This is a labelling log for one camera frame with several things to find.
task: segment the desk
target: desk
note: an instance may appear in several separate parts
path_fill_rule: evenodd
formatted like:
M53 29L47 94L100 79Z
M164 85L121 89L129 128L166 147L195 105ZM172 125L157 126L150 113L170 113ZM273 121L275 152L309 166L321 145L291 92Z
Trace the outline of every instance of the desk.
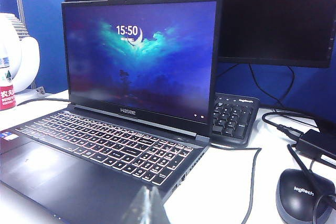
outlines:
M51 97L67 98L67 91ZM0 130L63 109L64 102L32 102L0 112ZM275 203L275 191L280 174L287 168L299 169L286 145L288 138L274 127L265 124L261 116L269 110L260 109L249 147L262 147L255 173L254 203L251 223L281 224ZM275 116L276 123L292 126L303 132L309 127ZM165 203L172 224L180 223L229 223L243 220L249 203L250 176L255 151L222 151L210 148L186 180ZM301 156L309 166L310 160ZM336 170L314 163L313 171L336 184ZM61 224L43 207L0 185L0 220L2 223ZM332 212L327 224L336 222Z

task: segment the black monitor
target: black monitor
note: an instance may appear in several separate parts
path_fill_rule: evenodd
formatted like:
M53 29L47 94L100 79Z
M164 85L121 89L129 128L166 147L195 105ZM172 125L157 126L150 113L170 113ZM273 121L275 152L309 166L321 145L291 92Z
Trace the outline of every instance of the black monitor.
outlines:
M335 10L336 0L224 0L219 60L328 67Z

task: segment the black mouse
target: black mouse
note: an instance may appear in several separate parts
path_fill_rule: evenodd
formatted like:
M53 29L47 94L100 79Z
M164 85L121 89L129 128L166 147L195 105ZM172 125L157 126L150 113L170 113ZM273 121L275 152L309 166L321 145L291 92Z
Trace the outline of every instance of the black mouse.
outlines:
M334 194L332 181L312 172L323 193ZM286 169L279 178L276 203L280 217L288 224L312 223L313 208L319 195L315 192L303 171ZM323 201L317 211L318 223L325 223L332 208Z

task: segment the water bottle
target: water bottle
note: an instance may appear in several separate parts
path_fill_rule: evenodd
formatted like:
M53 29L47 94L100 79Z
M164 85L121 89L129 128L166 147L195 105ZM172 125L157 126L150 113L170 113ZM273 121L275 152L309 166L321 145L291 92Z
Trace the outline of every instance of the water bottle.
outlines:
M0 111L15 106L12 75L9 71L9 59L5 46L0 43Z

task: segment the lock screen wallpaper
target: lock screen wallpaper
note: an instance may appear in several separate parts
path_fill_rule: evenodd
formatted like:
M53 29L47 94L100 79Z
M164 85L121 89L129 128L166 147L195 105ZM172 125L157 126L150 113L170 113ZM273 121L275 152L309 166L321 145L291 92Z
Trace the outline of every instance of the lock screen wallpaper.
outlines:
M207 122L216 2L65 6L70 92Z

